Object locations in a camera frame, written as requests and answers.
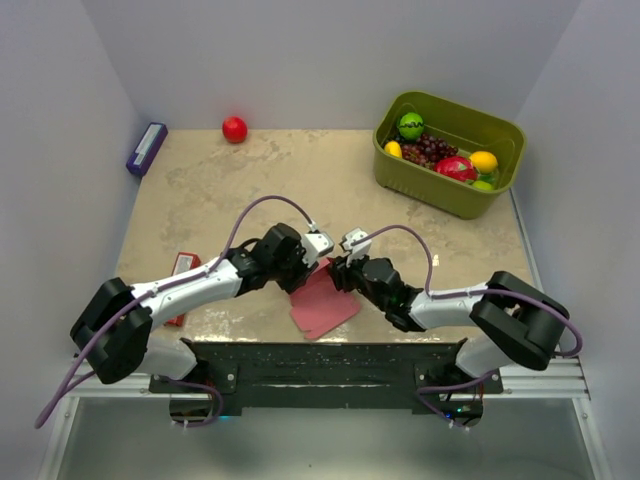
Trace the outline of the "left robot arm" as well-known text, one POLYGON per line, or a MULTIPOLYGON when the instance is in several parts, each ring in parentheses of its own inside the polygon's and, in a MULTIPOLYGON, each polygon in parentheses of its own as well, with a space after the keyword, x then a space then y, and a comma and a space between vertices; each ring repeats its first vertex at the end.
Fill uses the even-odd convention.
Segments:
POLYGON ((185 392, 200 390, 207 368, 186 340, 155 339, 169 320, 220 300, 278 284, 288 294, 303 286, 334 248, 324 232, 299 234, 278 223, 263 237, 232 247, 197 268, 132 286, 106 281, 70 331, 83 358, 104 384, 133 373, 168 377, 185 392))

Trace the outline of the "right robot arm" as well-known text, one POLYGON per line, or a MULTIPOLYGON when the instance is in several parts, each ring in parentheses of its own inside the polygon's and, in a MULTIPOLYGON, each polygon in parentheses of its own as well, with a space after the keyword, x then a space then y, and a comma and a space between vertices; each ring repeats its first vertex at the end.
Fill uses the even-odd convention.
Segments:
POLYGON ((507 365, 545 370, 568 329, 563 305, 506 271, 485 284, 430 293, 405 283, 387 258, 337 257, 329 276, 337 290, 360 293, 402 332, 477 327, 480 333, 462 343, 445 369, 448 386, 459 393, 507 365))

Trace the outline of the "pink paper box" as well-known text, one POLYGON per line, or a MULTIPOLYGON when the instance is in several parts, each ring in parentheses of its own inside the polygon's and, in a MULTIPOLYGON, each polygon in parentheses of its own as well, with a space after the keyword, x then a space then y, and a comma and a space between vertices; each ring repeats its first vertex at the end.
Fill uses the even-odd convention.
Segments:
POLYGON ((290 316, 306 340, 321 338, 361 310, 352 293, 335 288, 330 264, 322 259, 306 283, 289 296, 290 316))

